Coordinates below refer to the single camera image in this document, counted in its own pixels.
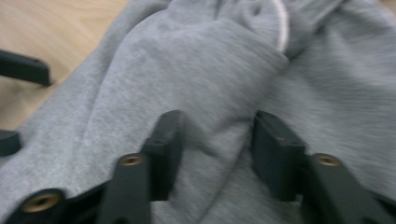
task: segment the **gray fabric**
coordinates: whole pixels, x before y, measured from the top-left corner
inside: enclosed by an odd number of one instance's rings
[[[396,199],[395,23],[369,0],[283,4],[289,62],[273,1],[132,1],[20,128],[22,151],[0,161],[0,220],[37,190],[75,196],[107,180],[172,109],[187,118],[185,151],[170,202],[152,204],[154,223],[301,221],[298,204],[270,199],[250,169],[257,109]]]

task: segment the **wooden surface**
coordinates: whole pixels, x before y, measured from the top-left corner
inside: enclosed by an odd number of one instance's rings
[[[396,0],[383,0],[396,12]],[[22,124],[95,48],[127,0],[0,0],[0,49],[44,60],[50,88],[0,77],[0,129]]]

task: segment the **screw hole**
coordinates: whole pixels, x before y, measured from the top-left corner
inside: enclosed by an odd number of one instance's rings
[[[37,197],[27,202],[23,206],[22,210],[26,213],[45,211],[55,206],[60,200],[61,197],[58,194],[54,193],[38,195]]]
[[[113,224],[128,224],[129,220],[126,217],[118,217],[116,220],[114,220]]]
[[[36,205],[36,206],[41,206],[41,205],[47,203],[48,201],[49,201],[48,198],[42,198],[42,199],[38,200],[38,201],[35,203],[35,205]]]
[[[124,158],[121,161],[121,164],[124,166],[132,166],[132,165],[137,165],[140,162],[142,162],[142,158],[133,156],[133,157]]]
[[[339,166],[340,162],[333,157],[330,156],[319,156],[317,157],[317,161],[320,164],[327,165],[327,166]]]

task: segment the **black plastic leg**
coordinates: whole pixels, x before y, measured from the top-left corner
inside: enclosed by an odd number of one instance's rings
[[[304,142],[275,115],[259,111],[251,153],[253,168],[278,200],[303,195],[304,224],[394,223],[393,200],[369,193],[343,163],[327,154],[306,155]]]
[[[50,69],[42,61],[0,50],[0,76],[50,85]]]
[[[112,179],[66,200],[61,189],[41,190],[6,224],[149,224],[149,203],[168,200],[177,179],[182,126],[180,111],[163,114],[141,152],[118,160]]]
[[[12,155],[20,149],[20,135],[17,132],[0,130],[0,157]]]

